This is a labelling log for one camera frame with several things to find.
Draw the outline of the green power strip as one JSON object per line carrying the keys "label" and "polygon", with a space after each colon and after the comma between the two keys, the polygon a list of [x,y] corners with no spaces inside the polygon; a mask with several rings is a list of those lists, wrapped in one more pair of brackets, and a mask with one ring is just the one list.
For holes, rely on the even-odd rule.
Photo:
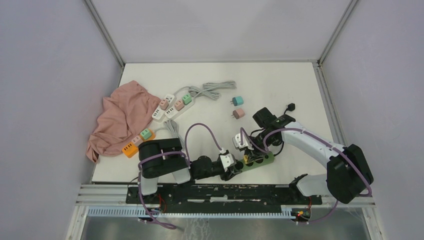
{"label": "green power strip", "polygon": [[249,155],[251,157],[251,163],[245,164],[244,160],[238,160],[237,162],[243,163],[243,169],[242,172],[246,172],[249,170],[253,170],[268,164],[271,164],[275,160],[275,156],[273,153],[269,152],[267,155],[254,155],[254,154],[244,154]]}

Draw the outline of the pink charger plug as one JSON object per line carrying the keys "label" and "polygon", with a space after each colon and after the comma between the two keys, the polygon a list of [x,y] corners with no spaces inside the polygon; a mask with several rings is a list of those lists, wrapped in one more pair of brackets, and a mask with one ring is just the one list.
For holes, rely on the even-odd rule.
{"label": "pink charger plug", "polygon": [[245,116],[245,111],[242,108],[237,108],[232,111],[232,116],[238,120]]}

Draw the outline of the teal usb charger plug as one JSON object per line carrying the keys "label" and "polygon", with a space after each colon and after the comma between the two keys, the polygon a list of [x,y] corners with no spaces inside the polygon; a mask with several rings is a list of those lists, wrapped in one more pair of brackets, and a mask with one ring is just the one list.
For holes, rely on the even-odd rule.
{"label": "teal usb charger plug", "polygon": [[233,106],[241,106],[244,104],[244,99],[241,96],[235,96],[231,99],[230,103]]}

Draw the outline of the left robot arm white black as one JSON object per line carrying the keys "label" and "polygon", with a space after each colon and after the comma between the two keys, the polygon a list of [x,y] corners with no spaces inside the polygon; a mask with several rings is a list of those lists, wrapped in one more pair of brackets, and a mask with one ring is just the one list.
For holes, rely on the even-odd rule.
{"label": "left robot arm white black", "polygon": [[202,180],[219,176],[228,181],[242,172],[241,161],[234,158],[229,151],[224,150],[216,161],[202,155],[194,161],[188,160],[183,152],[181,142],[177,138],[151,140],[138,146],[139,175],[138,197],[149,204],[158,195],[159,177],[172,174],[177,184],[191,180]]}

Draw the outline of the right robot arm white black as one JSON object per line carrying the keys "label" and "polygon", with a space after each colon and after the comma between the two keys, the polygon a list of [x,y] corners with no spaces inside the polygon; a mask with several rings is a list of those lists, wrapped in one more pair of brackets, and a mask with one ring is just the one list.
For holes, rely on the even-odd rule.
{"label": "right robot arm white black", "polygon": [[351,144],[345,146],[319,137],[307,130],[295,118],[283,114],[273,115],[266,107],[253,115],[260,127],[259,134],[249,136],[241,128],[233,138],[234,146],[246,155],[269,156],[270,146],[291,145],[306,153],[326,170],[325,174],[303,174],[292,181],[289,199],[302,204],[311,196],[333,196],[343,204],[356,197],[372,196],[374,177],[362,149]]}

